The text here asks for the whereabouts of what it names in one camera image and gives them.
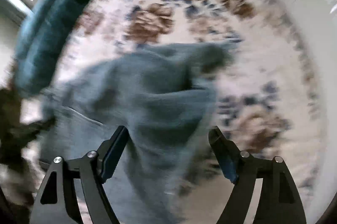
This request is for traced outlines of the blue denim ripped jeans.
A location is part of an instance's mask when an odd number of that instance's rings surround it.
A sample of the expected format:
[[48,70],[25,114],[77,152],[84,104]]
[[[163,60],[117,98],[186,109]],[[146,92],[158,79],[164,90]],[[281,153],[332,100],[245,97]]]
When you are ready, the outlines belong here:
[[178,223],[179,188],[207,149],[215,75],[232,53],[229,43],[145,46],[58,82],[43,98],[43,117],[56,123],[40,159],[82,156],[123,125],[130,141],[104,187],[116,216],[124,223]]

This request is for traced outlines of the teal fleece blanket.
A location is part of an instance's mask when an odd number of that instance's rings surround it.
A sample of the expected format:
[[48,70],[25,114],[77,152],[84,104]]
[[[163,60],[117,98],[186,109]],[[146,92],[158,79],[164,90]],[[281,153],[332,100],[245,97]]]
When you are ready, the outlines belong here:
[[14,54],[14,86],[22,98],[37,96],[55,67],[83,9],[90,0],[39,0],[19,29]]

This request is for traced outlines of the floral fleece bed blanket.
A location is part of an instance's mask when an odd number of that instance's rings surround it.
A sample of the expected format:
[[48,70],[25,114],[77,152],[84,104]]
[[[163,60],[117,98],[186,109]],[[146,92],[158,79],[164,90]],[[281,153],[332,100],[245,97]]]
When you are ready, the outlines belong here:
[[304,207],[323,142],[306,43],[275,0],[41,0],[17,57],[25,94],[41,91],[40,160],[74,159],[117,126],[130,132],[104,188],[123,223],[215,221],[233,175],[217,126],[260,159],[282,156]]

